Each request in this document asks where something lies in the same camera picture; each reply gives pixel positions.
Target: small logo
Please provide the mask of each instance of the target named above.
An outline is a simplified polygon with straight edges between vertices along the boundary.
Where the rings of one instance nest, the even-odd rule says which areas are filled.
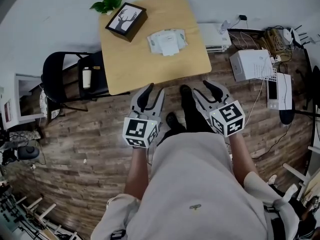
[[[200,208],[200,207],[201,207],[201,204],[196,204],[196,205],[191,205],[191,206],[189,207],[189,209],[190,209],[190,210],[193,209],[193,210],[196,211],[196,210],[197,210],[198,208]]]

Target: desk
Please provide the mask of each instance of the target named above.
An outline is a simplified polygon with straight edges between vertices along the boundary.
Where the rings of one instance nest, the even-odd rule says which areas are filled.
[[[106,80],[111,95],[178,78],[209,73],[211,64],[188,0],[137,0],[148,19],[132,42],[105,29],[116,13],[101,15],[99,31]],[[147,37],[165,29],[183,29],[188,46],[174,56],[153,54]]]
[[[31,114],[21,116],[20,111],[20,97],[27,95],[28,91],[41,83],[41,78],[36,76],[19,75],[14,72],[8,73],[6,76],[6,85],[3,87],[3,94],[1,95],[1,116],[3,128],[5,130],[35,121],[35,119],[43,118],[44,115]],[[6,121],[5,105],[10,106],[10,121]]]

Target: potted plant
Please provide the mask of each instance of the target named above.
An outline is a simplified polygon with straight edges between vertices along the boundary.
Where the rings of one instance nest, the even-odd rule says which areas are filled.
[[[110,15],[112,11],[119,8],[122,0],[103,0],[95,2],[90,9],[95,9],[98,13]]]

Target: white paper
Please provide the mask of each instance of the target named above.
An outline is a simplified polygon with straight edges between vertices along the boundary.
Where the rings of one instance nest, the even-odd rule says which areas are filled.
[[[147,37],[150,50],[153,54],[162,54],[162,49],[159,45],[158,42],[158,37],[163,34],[168,34],[168,33],[174,33],[177,39],[177,44],[179,50],[183,49],[188,45],[186,42],[186,36],[185,36],[185,31],[183,29],[165,29],[158,31],[156,33],[153,33]]]
[[[157,37],[163,56],[172,56],[179,53],[178,41],[174,32],[166,32]]]

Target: framed picture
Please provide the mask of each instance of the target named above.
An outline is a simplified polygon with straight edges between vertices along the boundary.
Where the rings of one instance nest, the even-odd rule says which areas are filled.
[[[148,18],[146,10],[140,6],[125,2],[105,28],[115,36],[131,42]]]

